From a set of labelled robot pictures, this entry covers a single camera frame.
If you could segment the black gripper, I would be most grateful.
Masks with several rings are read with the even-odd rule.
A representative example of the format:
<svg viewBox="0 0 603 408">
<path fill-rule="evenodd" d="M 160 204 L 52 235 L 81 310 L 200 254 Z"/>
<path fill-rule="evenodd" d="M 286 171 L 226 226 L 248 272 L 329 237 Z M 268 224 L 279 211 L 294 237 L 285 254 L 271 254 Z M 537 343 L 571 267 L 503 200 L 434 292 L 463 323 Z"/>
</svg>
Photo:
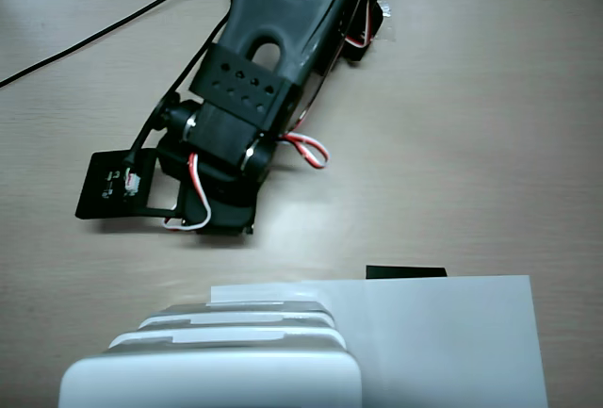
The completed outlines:
<svg viewBox="0 0 603 408">
<path fill-rule="evenodd" d="M 162 226 L 212 237 L 253 234 L 258 192 L 272 160 L 268 137 L 164 137 L 161 170 L 180 182 Z"/>
</svg>

